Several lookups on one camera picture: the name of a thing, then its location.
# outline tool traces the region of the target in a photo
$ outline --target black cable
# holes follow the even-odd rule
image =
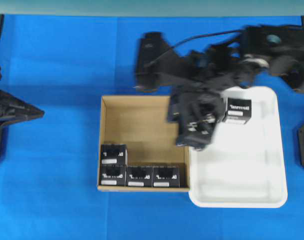
[[[153,61],[150,61],[149,63],[145,64],[145,67],[149,67],[150,65],[154,64],[156,61],[158,61],[159,59],[161,59],[164,55],[166,55],[170,50],[177,48],[178,46],[189,42],[191,40],[194,39],[200,39],[200,38],[207,38],[207,37],[213,37],[213,36],[218,36],[218,35],[225,35],[225,34],[232,34],[232,33],[240,33],[242,32],[242,30],[231,30],[231,31],[222,31],[222,32],[216,32],[216,33],[209,33],[209,34],[202,34],[202,35],[196,35],[196,36],[191,36],[188,37],[182,41],[179,41],[178,43],[176,43],[175,45],[171,46],[168,50],[166,50],[165,52],[163,52],[160,56],[158,56],[156,59],[154,59]]]

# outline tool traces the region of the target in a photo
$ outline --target open cardboard box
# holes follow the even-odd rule
[[[168,102],[168,96],[102,96],[99,148],[101,144],[126,144],[129,166],[178,166],[180,187],[100,185],[99,149],[100,191],[189,191],[188,148],[175,146],[178,125],[166,122]]]

